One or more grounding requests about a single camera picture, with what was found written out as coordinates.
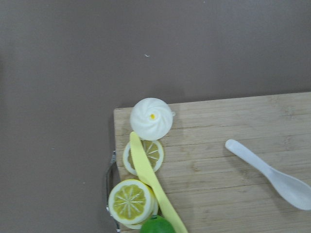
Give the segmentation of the white ceramic spoon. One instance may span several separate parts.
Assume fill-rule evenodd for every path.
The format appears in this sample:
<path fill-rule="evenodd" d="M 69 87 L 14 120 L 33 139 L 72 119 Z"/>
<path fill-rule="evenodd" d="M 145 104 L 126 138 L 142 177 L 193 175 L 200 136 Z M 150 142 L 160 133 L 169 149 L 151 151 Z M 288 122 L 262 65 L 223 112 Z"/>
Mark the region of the white ceramic spoon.
<path fill-rule="evenodd" d="M 225 147 L 261 172 L 289 204 L 304 211 L 311 209 L 311 187 L 308 184 L 274 169 L 236 140 L 227 140 Z"/>

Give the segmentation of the bamboo cutting board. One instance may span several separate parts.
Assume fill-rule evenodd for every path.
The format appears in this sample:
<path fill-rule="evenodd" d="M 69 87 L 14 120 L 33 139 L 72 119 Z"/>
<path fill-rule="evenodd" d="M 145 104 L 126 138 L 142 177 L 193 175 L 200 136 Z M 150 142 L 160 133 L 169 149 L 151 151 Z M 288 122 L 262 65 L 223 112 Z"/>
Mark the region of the bamboo cutting board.
<path fill-rule="evenodd" d="M 311 182 L 311 95 L 171 104 L 157 177 L 190 233 L 308 233 L 311 214 L 225 148 L 239 141 L 272 167 Z"/>

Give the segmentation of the lemon slice under knife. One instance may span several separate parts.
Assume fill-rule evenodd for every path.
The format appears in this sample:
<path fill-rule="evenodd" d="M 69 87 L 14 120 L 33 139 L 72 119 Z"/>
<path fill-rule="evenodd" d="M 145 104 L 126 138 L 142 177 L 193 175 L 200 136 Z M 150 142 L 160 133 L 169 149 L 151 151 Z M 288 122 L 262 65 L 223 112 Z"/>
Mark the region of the lemon slice under knife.
<path fill-rule="evenodd" d="M 164 160 L 164 150 L 161 143 L 158 140 L 154 141 L 141 140 L 141 143 L 145 151 L 145 154 L 148 157 L 149 162 L 153 168 L 153 171 L 154 172 L 158 171 Z M 132 175 L 137 176 L 137 172 L 135 170 L 134 163 L 132 160 L 129 142 L 124 148 L 122 160 L 127 171 Z"/>

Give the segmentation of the yellow plastic knife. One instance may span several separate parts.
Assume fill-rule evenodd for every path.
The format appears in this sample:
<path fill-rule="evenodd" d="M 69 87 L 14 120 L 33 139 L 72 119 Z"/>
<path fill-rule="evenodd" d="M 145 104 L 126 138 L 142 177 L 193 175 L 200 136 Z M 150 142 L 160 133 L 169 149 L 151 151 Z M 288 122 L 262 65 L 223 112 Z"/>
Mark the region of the yellow plastic knife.
<path fill-rule="evenodd" d="M 139 179 L 152 188 L 164 218 L 172 224 L 174 230 L 177 233 L 187 233 L 187 228 L 163 191 L 136 132 L 130 133 L 129 142 L 133 164 Z"/>

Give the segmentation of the white toy steamed bun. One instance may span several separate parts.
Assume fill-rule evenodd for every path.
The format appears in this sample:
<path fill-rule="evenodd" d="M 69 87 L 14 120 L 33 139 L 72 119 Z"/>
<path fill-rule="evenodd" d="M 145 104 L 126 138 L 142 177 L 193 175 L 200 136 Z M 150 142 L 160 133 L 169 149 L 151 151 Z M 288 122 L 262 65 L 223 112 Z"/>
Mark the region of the white toy steamed bun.
<path fill-rule="evenodd" d="M 164 137 L 173 125 L 174 112 L 166 102 L 157 98 L 140 100 L 132 109 L 130 125 L 143 140 Z"/>

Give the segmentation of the lower lemon slice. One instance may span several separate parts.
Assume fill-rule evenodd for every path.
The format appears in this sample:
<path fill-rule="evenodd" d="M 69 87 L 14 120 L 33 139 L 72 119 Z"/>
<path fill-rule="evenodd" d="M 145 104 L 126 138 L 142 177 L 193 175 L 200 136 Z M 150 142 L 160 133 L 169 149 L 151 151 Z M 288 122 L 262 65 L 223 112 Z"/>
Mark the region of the lower lemon slice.
<path fill-rule="evenodd" d="M 125 227 L 129 228 L 129 229 L 134 229 L 134 230 L 139 230 L 141 229 L 142 225 L 148 221 L 149 219 L 151 219 L 153 216 L 156 216 L 158 214 L 158 202 L 156 200 L 156 198 L 153 198 L 153 207 L 152 210 L 150 212 L 150 214 L 140 223 L 137 224 L 123 224 Z"/>

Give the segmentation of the green lime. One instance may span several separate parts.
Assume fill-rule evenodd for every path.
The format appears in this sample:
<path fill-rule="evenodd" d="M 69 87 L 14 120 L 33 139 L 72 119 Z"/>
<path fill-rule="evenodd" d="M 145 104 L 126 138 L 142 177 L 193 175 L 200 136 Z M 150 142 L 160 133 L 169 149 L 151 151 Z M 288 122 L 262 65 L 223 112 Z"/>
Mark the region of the green lime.
<path fill-rule="evenodd" d="M 165 218 L 156 215 L 148 219 L 141 227 L 140 233 L 175 233 L 172 224 Z"/>

